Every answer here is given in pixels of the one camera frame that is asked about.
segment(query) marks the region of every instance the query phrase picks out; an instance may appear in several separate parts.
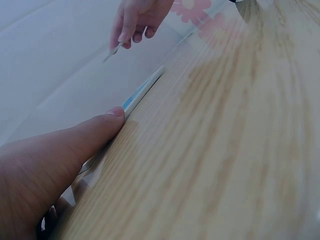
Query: wooden table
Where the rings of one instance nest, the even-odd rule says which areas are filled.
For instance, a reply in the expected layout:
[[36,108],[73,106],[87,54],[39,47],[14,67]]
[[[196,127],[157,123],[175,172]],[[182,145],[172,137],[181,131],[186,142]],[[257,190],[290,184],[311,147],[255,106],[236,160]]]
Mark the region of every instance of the wooden table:
[[320,1],[259,3],[172,51],[55,237],[320,237]]

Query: skin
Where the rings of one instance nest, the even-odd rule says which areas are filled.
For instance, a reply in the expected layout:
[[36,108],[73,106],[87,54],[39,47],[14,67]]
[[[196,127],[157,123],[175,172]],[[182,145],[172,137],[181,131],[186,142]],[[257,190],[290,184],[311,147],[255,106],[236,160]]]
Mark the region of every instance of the skin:
[[72,128],[0,147],[0,239],[36,239],[39,221],[46,215],[47,228],[63,211],[61,194],[124,121],[124,110],[115,107]]
[[110,50],[121,42],[130,49],[131,39],[140,43],[144,32],[146,38],[152,38],[173,3],[174,0],[122,0],[110,35]]
[[[124,42],[123,47],[130,49],[131,40],[139,43],[143,34],[152,38],[173,2],[122,0],[109,48]],[[0,239],[36,239],[43,217],[46,232],[41,237],[47,237],[68,206],[62,193],[83,163],[117,134],[124,121],[124,110],[115,107],[75,127],[0,147]],[[77,188],[73,189],[78,192],[76,200],[83,184]]]

